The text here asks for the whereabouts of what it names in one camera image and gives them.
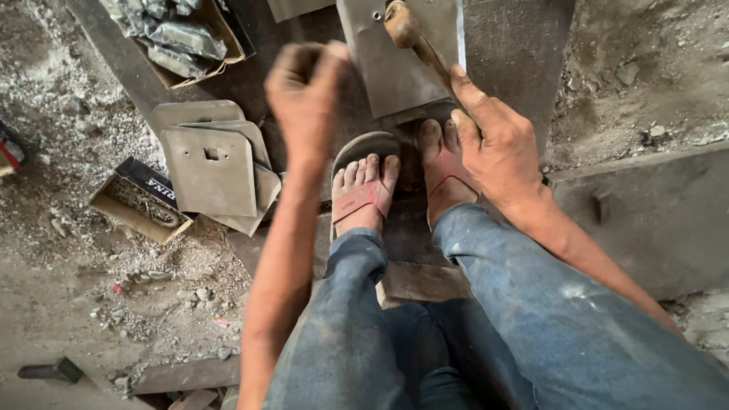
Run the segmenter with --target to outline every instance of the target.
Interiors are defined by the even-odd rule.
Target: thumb
[[[476,123],[460,109],[451,112],[451,119],[458,128],[458,139],[461,142],[464,154],[479,152],[481,150],[481,130]]]
[[[341,42],[331,41],[316,62],[311,85],[324,92],[331,92],[339,83],[339,74],[349,61],[349,49]]]

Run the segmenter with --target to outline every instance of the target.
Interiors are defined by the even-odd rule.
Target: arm
[[[339,71],[347,58],[339,43],[288,45],[266,80],[286,142],[288,176],[246,306],[238,410],[260,409],[278,355],[309,299],[319,193],[332,153]]]
[[[486,198],[515,228],[552,255],[681,334],[660,305],[555,204],[537,169],[536,137],[529,120],[476,88],[459,65],[453,67],[451,82],[470,114],[453,111],[463,147],[463,164]]]

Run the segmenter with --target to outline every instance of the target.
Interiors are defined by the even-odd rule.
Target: hand
[[[531,122],[479,90],[458,64],[451,69],[451,84],[470,114],[460,109],[451,113],[458,127],[463,165],[486,198],[506,214],[508,209],[549,196],[538,169]]]
[[[291,163],[332,156],[337,86],[349,51],[340,42],[284,46],[266,79],[268,103],[278,119]]]

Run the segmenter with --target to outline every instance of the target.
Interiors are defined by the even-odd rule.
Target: hammer head
[[[399,48],[412,48],[421,35],[420,21],[402,0],[394,0],[387,6],[385,29]]]

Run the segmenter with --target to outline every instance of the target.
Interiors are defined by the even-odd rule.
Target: foot
[[[434,160],[440,154],[441,140],[445,142],[448,151],[454,154],[461,153],[458,129],[452,120],[445,123],[444,131],[440,129],[440,124],[436,120],[427,120],[421,125],[418,148],[424,169],[429,160]],[[461,202],[476,202],[477,199],[478,194],[460,179],[446,178],[428,198],[428,224],[433,226],[443,211],[451,206]]]
[[[372,182],[378,176],[377,170],[380,166],[380,157],[377,154],[370,154],[359,162],[351,162],[346,169],[340,169],[332,181],[332,203],[347,195],[353,190]],[[385,163],[380,172],[380,179],[389,192],[394,192],[397,176],[400,174],[400,159],[395,155],[385,158]],[[352,212],[343,220],[335,224],[337,236],[352,228],[372,228],[382,233],[382,225],[385,217],[375,204],[367,204]]]

